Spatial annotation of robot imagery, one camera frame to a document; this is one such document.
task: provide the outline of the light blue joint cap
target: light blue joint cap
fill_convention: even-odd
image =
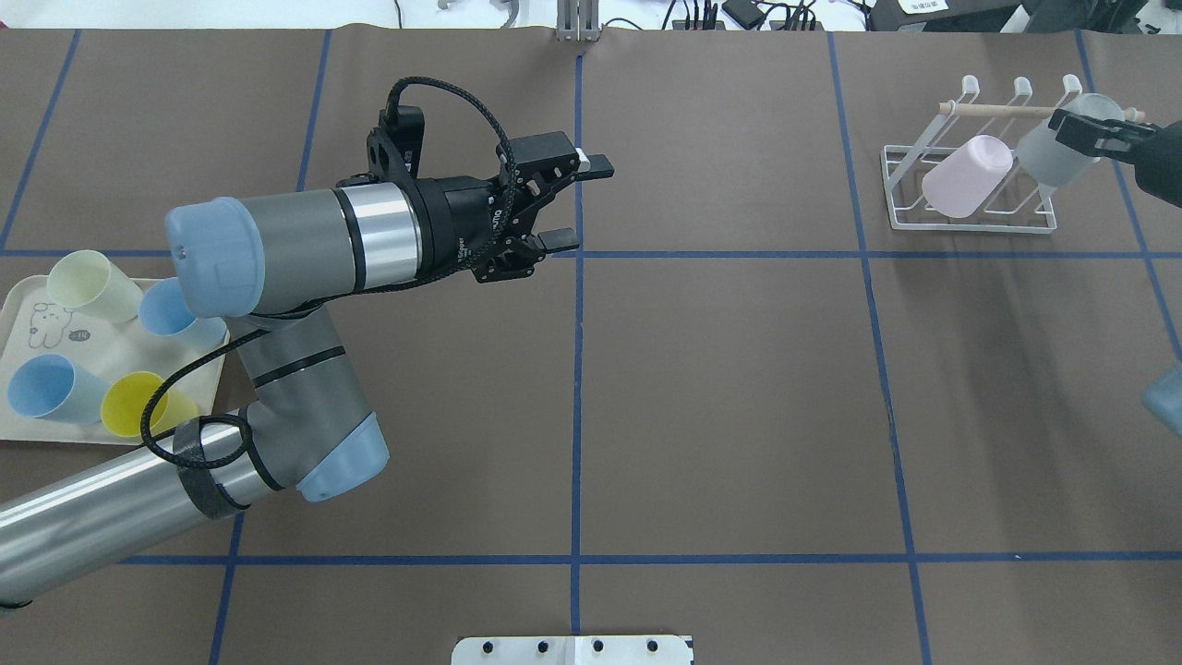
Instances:
[[[389,461],[390,450],[377,426],[377,416],[370,413],[296,489],[305,500],[319,503],[377,476]]]
[[[262,237],[238,198],[173,208],[164,221],[184,304],[201,318],[246,315],[262,296]]]
[[[1174,366],[1145,389],[1141,404],[1174,433],[1182,436],[1182,365]]]

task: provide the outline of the yellow cup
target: yellow cup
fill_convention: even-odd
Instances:
[[[134,372],[116,382],[103,398],[99,410],[103,425],[116,437],[138,437],[144,408],[163,384],[164,380],[151,372]],[[170,389],[151,413],[151,433],[167,432],[199,416],[201,412],[196,403],[176,389]]]

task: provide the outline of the white wire rack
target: white wire rack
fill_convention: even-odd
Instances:
[[[1083,91],[1074,74],[1063,77],[1063,96],[1048,110],[1057,109]],[[986,118],[975,135],[992,133],[1005,139],[1019,117],[1050,116],[1047,109],[1025,107],[1034,93],[1026,77],[1014,79],[1014,94],[1002,105],[974,104],[981,93],[975,76],[961,79],[961,94],[940,105],[940,111],[911,145],[884,145],[882,151],[883,190],[890,210],[890,224],[900,230],[973,230],[987,233],[1051,233],[1059,222],[1051,201],[1053,187],[1040,185],[1021,172],[1017,159],[1009,172],[989,197],[965,219],[952,219],[935,210],[924,200],[920,183],[935,164],[950,155],[956,145],[941,144],[956,123],[966,116]],[[972,113],[965,112],[973,107]]]

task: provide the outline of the tray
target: tray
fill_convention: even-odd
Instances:
[[[158,279],[132,279],[142,289]],[[176,343],[149,334],[138,318],[111,322],[54,304],[45,291],[46,275],[21,279],[8,291],[0,308],[0,439],[20,442],[66,442],[135,446],[138,439],[124,439],[106,431],[102,423],[71,425],[17,416],[8,406],[8,382],[28,359],[61,354],[104,382],[113,384],[124,374],[138,371],[168,377],[202,354]],[[197,403],[201,413],[213,409],[225,358],[189,374],[176,389]]]

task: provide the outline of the cartoon bear drawing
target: cartoon bear drawing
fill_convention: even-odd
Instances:
[[[28,347],[52,350],[61,344],[73,312],[54,302],[35,302],[28,321]]]

